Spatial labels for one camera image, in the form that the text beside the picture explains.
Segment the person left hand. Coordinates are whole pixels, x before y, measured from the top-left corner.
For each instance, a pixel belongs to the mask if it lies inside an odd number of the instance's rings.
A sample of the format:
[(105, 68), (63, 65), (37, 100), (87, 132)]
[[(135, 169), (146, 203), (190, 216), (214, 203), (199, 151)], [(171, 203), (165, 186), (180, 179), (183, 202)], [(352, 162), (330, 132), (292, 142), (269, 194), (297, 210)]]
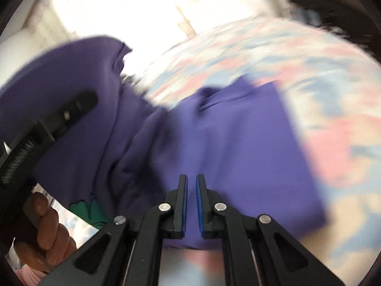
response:
[(57, 211), (49, 205), (42, 193), (33, 193), (30, 201), (32, 210), (41, 218), (36, 235), (38, 247), (17, 239), (14, 249), (23, 263), (37, 271), (49, 273), (77, 251), (77, 246), (67, 228), (59, 223)]

